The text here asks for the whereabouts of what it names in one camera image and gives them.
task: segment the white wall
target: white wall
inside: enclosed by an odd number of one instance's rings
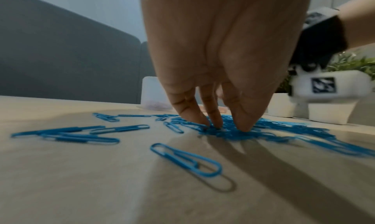
[[[43,0],[146,41],[139,0]]]

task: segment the table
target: table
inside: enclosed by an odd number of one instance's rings
[[[373,158],[303,144],[229,143],[175,134],[152,118],[114,125],[91,115],[157,113],[130,104],[0,96],[0,108],[0,223],[375,223]],[[121,139],[114,146],[9,137],[140,123],[151,129],[108,134]],[[375,150],[373,127],[308,123]],[[156,142],[214,159],[223,175],[197,177],[150,152]]]

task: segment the hand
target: hand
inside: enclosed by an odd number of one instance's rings
[[[141,0],[149,49],[167,96],[184,119],[222,126],[216,88],[238,129],[263,115],[302,30],[309,0]]]

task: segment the table surface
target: table surface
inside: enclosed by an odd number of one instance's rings
[[[175,134],[152,118],[109,123],[93,112],[158,113],[130,104],[0,96],[0,223],[375,223],[374,158],[302,143],[228,142],[189,129]],[[374,127],[302,121],[375,150]],[[151,129],[108,134],[121,139],[112,146],[9,137],[134,124]],[[223,175],[189,173],[152,153],[156,142],[214,159]]]

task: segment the plant pot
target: plant pot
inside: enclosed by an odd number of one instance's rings
[[[309,120],[345,125],[357,103],[358,100],[345,104],[309,104]]]
[[[275,93],[268,105],[268,115],[291,118],[297,104],[289,100],[288,93]]]

